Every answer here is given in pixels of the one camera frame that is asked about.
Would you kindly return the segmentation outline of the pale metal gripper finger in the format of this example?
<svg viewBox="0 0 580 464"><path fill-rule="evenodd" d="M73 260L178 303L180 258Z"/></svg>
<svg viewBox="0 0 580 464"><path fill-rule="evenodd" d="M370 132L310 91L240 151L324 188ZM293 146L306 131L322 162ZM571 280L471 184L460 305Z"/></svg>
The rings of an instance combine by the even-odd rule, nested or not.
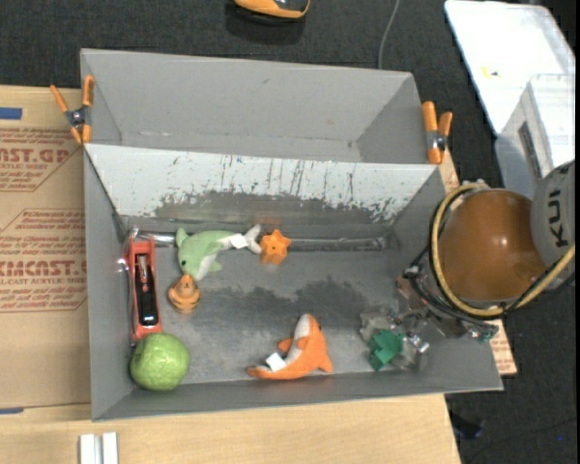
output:
<svg viewBox="0 0 580 464"><path fill-rule="evenodd" d="M405 335L401 349L394 358L394 365L400 369L421 371L428 363L429 343L418 335Z"/></svg>
<svg viewBox="0 0 580 464"><path fill-rule="evenodd" d="M360 336L363 340L370 340L381 331L391 331L394 317L394 310L387 306L375 306L363 310L360 313Z"/></svg>

